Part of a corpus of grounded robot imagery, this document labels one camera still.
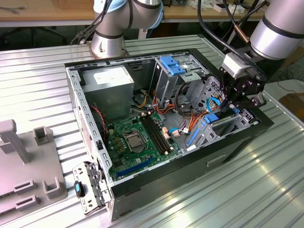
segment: blue cable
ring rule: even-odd
[[[209,98],[206,99],[207,110],[208,110],[209,113],[212,113],[212,110],[211,110],[210,105],[209,105],[209,100],[214,101],[218,106],[220,106],[220,101],[218,99],[216,99],[215,97],[209,97]]]
[[[169,133],[172,133],[172,132],[174,132],[176,130],[178,130],[178,128],[172,128],[172,129],[169,130]]]

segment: ribbed metal table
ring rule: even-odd
[[[197,48],[216,67],[223,59],[198,36],[131,40],[126,46],[130,54]],[[14,119],[18,133],[38,126],[53,130],[68,190],[66,199],[5,227],[303,227],[303,124],[267,93],[261,109],[275,125],[236,159],[114,223],[105,209],[84,217],[72,168],[89,157],[63,63],[90,59],[87,45],[0,53],[0,120]]]

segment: blue pcie slot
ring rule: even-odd
[[[139,169],[141,169],[143,167],[146,167],[146,166],[148,166],[151,163],[151,161],[153,159],[154,158],[149,158],[148,160],[146,160],[146,161],[144,161],[144,162],[142,162],[142,163],[140,163],[138,165],[135,165],[135,166],[130,167],[130,168],[126,169],[126,170],[120,171],[120,172],[116,173],[116,176],[120,177],[120,176],[126,175],[126,174],[128,174],[130,172],[134,172],[135,170],[139,170]]]

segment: red wire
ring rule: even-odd
[[[104,125],[104,143],[105,143],[105,121],[104,121],[103,115],[102,115],[102,113],[101,113],[97,108],[95,108],[94,106],[91,106],[91,107],[92,107],[93,109],[95,109],[95,111],[98,112],[98,114],[99,114],[101,120],[103,121],[103,125]]]

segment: sheet metal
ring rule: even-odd
[[[131,40],[126,46],[130,54],[194,47],[217,67],[223,59],[198,36]],[[303,227],[303,125],[270,95],[261,109],[275,125],[236,159],[113,223],[105,210],[84,217],[71,170],[89,158],[63,63],[90,59],[87,45],[0,53],[0,120],[13,118],[18,133],[43,125],[53,130],[68,189],[66,199],[5,227]]]

